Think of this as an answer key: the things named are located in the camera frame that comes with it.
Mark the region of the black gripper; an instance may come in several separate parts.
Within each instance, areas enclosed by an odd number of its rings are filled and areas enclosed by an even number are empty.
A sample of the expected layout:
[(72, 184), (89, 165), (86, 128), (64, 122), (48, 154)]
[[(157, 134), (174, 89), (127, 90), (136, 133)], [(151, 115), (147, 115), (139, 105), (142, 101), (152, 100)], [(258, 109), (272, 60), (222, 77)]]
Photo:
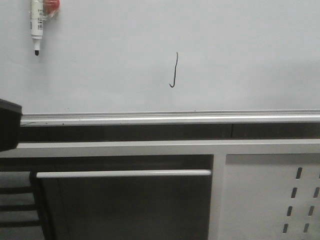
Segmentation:
[(22, 107), (13, 102), (0, 100), (0, 151), (15, 149), (19, 143)]

